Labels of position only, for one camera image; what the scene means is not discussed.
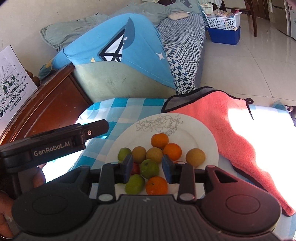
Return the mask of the person left hand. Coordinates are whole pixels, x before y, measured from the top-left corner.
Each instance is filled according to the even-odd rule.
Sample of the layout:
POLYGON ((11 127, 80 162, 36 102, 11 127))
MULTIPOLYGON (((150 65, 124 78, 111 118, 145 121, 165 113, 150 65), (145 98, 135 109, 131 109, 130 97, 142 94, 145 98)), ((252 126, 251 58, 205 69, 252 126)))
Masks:
MULTIPOLYGON (((45 183, 45 175, 41 168, 38 167, 38 171, 33 178, 33 187, 37 188, 45 183)), ((9 227, 7 217, 12 219, 11 208, 14 201, 3 191, 1 191, 1 237, 13 238, 13 232, 9 227)))

